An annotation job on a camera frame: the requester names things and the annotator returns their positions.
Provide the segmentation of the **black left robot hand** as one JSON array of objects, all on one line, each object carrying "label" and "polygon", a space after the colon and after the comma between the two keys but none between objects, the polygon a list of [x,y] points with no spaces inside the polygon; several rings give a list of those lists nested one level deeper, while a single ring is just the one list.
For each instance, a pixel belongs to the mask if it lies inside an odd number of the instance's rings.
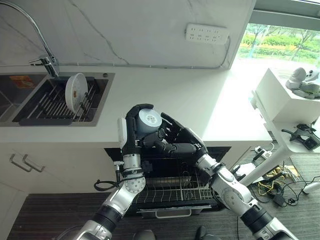
[{"label": "black left robot hand", "polygon": [[137,124],[136,117],[139,115],[140,110],[149,109],[152,110],[154,107],[153,104],[143,103],[137,104],[133,106],[126,114],[126,133],[127,139],[123,147],[121,147],[122,155],[130,155],[130,154],[140,154],[141,147],[136,145],[137,139]]}]

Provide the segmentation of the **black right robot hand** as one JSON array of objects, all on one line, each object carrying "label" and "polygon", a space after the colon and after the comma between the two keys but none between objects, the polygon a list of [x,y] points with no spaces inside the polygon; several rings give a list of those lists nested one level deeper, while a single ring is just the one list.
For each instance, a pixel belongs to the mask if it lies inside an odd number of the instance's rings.
[{"label": "black right robot hand", "polygon": [[155,148],[167,157],[199,159],[208,153],[202,139],[190,128],[162,112],[159,129],[142,139],[145,148]]}]

